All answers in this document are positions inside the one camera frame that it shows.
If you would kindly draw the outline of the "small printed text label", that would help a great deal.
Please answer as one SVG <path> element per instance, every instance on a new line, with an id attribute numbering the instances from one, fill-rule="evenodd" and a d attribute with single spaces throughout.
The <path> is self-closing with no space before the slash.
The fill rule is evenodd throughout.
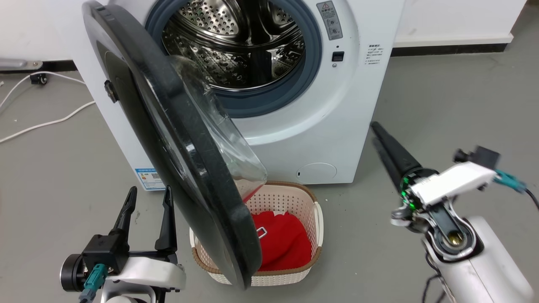
<path id="1" fill-rule="evenodd" d="M 384 48 L 381 44 L 370 44 L 366 50 L 365 65 L 379 65 L 384 56 Z"/>

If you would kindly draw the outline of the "grey warning sticker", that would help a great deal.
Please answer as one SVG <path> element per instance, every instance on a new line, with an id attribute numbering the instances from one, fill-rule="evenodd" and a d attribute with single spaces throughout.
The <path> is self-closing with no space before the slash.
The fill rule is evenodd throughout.
<path id="1" fill-rule="evenodd" d="M 324 22 L 329 40 L 339 40 L 343 38 L 342 27 L 333 1 L 330 0 L 317 3 L 316 7 Z"/>

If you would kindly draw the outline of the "white front-load washing machine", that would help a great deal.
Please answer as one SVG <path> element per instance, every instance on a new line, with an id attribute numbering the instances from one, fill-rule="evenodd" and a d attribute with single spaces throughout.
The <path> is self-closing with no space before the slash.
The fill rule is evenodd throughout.
<path id="1" fill-rule="evenodd" d="M 145 30 L 146 15 L 155 2 L 98 1 L 125 8 Z M 321 65 L 306 92 L 275 112 L 233 118 L 272 181 L 300 183 L 296 178 L 300 167 L 317 162 L 336 167 L 333 183 L 354 180 L 406 3 L 406 0 L 331 0 L 343 38 L 329 40 L 316 7 L 325 1 L 330 0 L 304 0 L 322 38 Z M 364 63 L 370 44 L 381 44 L 384 48 L 379 65 Z M 342 62 L 331 61 L 335 51 L 345 52 Z"/>

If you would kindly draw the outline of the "black round glass washer door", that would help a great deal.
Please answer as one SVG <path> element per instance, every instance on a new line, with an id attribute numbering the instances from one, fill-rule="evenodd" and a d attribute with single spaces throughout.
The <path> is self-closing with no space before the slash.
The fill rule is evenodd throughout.
<path id="1" fill-rule="evenodd" d="M 88 0 L 83 22 L 117 102 L 187 224 L 217 268 L 245 290 L 262 263 L 245 202 L 267 170 L 197 64 L 166 56 L 125 8 Z"/>

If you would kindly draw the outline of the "grey rubber door gasket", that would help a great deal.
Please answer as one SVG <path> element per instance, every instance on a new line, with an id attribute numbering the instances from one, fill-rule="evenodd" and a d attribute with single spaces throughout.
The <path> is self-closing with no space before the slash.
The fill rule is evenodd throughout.
<path id="1" fill-rule="evenodd" d="M 170 17 L 189 0 L 155 0 L 146 15 L 144 25 L 158 46 L 167 55 L 162 35 Z M 299 65 L 289 75 L 264 88 L 247 91 L 227 91 L 214 88 L 217 98 L 233 118 L 257 117 L 275 112 L 299 98 L 314 81 L 321 65 L 322 38 L 313 13 L 304 0 L 270 0 L 288 12 L 302 31 L 305 52 Z"/>

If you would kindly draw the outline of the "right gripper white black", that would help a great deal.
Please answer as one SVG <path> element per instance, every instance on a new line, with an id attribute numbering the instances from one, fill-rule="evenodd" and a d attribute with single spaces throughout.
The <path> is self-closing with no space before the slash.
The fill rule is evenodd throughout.
<path id="1" fill-rule="evenodd" d="M 433 174 L 402 191 L 402 178 L 421 167 L 420 163 L 379 122 L 370 129 L 372 144 L 397 192 L 402 192 L 403 205 L 412 210 L 427 209 L 446 199 L 491 184 L 497 173 L 473 162 L 453 165 L 440 174 Z"/>

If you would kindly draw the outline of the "grey metal floor bracket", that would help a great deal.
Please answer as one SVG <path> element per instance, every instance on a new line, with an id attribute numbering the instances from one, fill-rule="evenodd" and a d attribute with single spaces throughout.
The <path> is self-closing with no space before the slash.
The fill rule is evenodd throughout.
<path id="1" fill-rule="evenodd" d="M 34 71 L 41 69 L 43 61 L 0 58 L 0 72 Z"/>

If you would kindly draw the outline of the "red garment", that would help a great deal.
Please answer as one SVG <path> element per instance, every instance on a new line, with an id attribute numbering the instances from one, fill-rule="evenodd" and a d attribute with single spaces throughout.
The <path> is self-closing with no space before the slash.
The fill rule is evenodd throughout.
<path id="1" fill-rule="evenodd" d="M 259 238 L 261 271 L 288 270 L 310 261 L 311 245 L 305 228 L 294 215 L 264 211 L 252 215 Z"/>

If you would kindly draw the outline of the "round white filter cover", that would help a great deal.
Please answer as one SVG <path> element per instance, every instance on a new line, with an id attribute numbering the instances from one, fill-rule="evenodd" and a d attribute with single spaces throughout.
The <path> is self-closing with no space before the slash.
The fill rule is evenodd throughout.
<path id="1" fill-rule="evenodd" d="M 302 184 L 330 184 L 336 175 L 336 167 L 323 162 L 304 165 L 296 172 L 296 178 Z"/>

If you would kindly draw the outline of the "cream perforated laundry basket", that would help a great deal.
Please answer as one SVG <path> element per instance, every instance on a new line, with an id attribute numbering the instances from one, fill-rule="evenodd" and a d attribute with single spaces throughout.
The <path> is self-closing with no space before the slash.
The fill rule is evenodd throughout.
<path id="1" fill-rule="evenodd" d="M 252 215 L 264 211 L 275 211 L 278 215 L 285 213 L 294 215 L 305 228 L 311 245 L 311 258 L 306 265 L 279 271 L 259 270 L 252 277 L 251 286 L 281 286 L 303 280 L 321 255 L 324 237 L 322 209 L 315 195 L 301 184 L 269 181 L 245 204 Z"/>

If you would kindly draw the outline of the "blue energy label sticker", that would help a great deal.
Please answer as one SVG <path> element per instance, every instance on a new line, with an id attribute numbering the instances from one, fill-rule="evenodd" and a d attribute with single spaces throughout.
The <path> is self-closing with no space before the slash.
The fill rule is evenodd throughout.
<path id="1" fill-rule="evenodd" d="M 144 190 L 164 191 L 165 185 L 154 168 L 137 168 L 135 173 Z"/>

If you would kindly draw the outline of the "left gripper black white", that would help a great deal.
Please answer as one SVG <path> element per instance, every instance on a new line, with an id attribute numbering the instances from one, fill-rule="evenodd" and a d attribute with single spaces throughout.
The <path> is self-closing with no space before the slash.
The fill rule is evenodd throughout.
<path id="1" fill-rule="evenodd" d="M 173 191 L 167 186 L 164 192 L 162 224 L 154 251 L 129 251 L 128 236 L 136 199 L 137 187 L 133 186 L 109 235 L 94 235 L 83 250 L 89 274 L 98 263 L 108 267 L 108 276 L 100 288 L 103 292 L 180 292 L 185 288 L 187 277 L 176 259 Z"/>

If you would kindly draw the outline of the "stainless steel perforated drum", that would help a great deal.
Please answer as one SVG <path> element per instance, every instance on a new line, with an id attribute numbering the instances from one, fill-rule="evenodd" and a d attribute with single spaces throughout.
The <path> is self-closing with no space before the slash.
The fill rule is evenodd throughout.
<path id="1" fill-rule="evenodd" d="M 170 55 L 189 58 L 214 88 L 247 91 L 275 84 L 304 57 L 302 31 L 270 0 L 189 0 L 166 23 Z"/>

